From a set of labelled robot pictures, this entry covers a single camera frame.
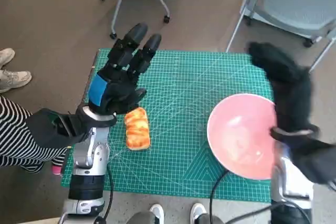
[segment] black and white stripes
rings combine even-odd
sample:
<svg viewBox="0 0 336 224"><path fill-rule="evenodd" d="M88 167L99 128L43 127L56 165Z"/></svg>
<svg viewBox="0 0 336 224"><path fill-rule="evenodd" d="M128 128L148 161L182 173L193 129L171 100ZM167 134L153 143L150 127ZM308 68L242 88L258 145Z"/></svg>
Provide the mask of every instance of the black and white stripes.
<svg viewBox="0 0 336 224"><path fill-rule="evenodd" d="M67 149L38 146L25 122L29 116L29 111L0 95L0 166L20 165L36 172L49 160L62 165Z"/></svg>

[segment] floor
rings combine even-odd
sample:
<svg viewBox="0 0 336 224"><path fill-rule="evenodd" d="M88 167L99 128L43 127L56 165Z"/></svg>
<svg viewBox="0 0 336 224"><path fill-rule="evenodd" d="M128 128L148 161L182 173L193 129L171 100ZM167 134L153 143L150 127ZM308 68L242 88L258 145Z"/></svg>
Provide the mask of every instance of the floor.
<svg viewBox="0 0 336 224"><path fill-rule="evenodd" d="M163 24L163 9L157 0L124 0L116 26L122 36L138 22L147 22L150 32L160 32L161 49L223 51L235 26L242 0L166 0L171 23ZM0 47L13 47L16 57L6 68L30 70L32 82L5 94L23 107L36 111L48 107L73 112L81 99L93 58L98 48L111 47L110 20L117 0L0 0ZM249 41L269 41L310 65L323 48L321 41L311 49L302 38L268 25L242 24L232 51L244 51ZM336 94L334 66L336 46L313 73L316 85L312 122L322 129L322 140L335 142ZM17 167L0 170L0 215L2 223L18 223L59 216L67 190L48 167L37 175ZM194 198L161 197L115 193L109 223L125 223L136 211L160 202L166 223L188 223ZM206 206L208 200L200 200ZM316 186L315 223L332 223L336 218L336 194ZM257 209L260 204L215 201L214 213L224 221ZM267 223L268 214L244 223Z"/></svg>

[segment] person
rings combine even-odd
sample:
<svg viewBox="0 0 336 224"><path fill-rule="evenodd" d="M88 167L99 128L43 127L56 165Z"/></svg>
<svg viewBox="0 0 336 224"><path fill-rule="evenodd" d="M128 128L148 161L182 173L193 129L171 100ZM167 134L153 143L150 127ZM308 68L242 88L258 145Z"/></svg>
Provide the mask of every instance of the person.
<svg viewBox="0 0 336 224"><path fill-rule="evenodd" d="M0 95L0 166L19 165L37 173L52 161L52 172L59 175L67 148L38 146L25 121L29 116L29 111Z"/></svg>
<svg viewBox="0 0 336 224"><path fill-rule="evenodd" d="M214 224L223 222L213 216ZM209 214L201 203L195 203L190 210L190 224L209 224ZM164 210L160 204L154 204L149 211L138 212L133 215L127 224L164 224Z"/></svg>
<svg viewBox="0 0 336 224"><path fill-rule="evenodd" d="M26 85L29 71L10 72L1 68L15 56L12 48L0 51L0 93ZM52 161L52 172L60 174L67 148L51 149L38 146L25 120L31 113L0 95L0 166L19 165L29 173L39 172L44 163Z"/></svg>
<svg viewBox="0 0 336 224"><path fill-rule="evenodd" d="M9 63L14 56L15 51L12 48L5 48L0 51L0 93L22 87L31 81L32 74L29 71L11 72L2 70L2 67Z"/></svg>

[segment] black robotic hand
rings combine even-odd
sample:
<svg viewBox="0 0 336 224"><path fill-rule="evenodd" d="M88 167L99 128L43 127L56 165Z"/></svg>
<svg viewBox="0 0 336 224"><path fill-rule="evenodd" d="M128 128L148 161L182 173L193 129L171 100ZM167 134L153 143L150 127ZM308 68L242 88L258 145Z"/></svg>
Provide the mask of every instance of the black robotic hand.
<svg viewBox="0 0 336 224"><path fill-rule="evenodd" d="M161 35L154 34L133 55L147 29L145 23L139 23L114 44L89 90L89 106L94 113L126 114L138 107L145 96L146 90L137 88L139 75L147 71L161 42Z"/></svg>
<svg viewBox="0 0 336 224"><path fill-rule="evenodd" d="M286 132L311 128L312 84L307 69L269 43L252 42L252 63L262 68L273 88L277 125Z"/></svg>
<svg viewBox="0 0 336 224"><path fill-rule="evenodd" d="M312 83L308 69L269 43L252 42L252 63L262 68L271 83L277 127L274 139L287 144L292 162L312 182L326 184L336 178L336 147L317 140L319 128L310 124Z"/></svg>

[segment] green cutting mat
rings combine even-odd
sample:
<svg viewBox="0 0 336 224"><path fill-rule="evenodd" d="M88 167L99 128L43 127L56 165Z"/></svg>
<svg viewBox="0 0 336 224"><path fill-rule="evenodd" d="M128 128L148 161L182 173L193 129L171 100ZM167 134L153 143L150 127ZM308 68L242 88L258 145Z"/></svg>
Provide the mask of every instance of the green cutting mat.
<svg viewBox="0 0 336 224"><path fill-rule="evenodd" d="M109 49L100 49L95 72L105 64ZM271 99L264 73L245 54L159 51L140 87L148 93L141 102L148 113L152 145L132 152L125 145L123 117L110 131L109 165L114 189L133 193L209 197L223 167L213 156L206 137L207 119L214 106L236 93ZM72 156L62 185L69 186ZM105 189L110 189L108 179ZM270 201L269 181L229 174L216 198Z"/></svg>

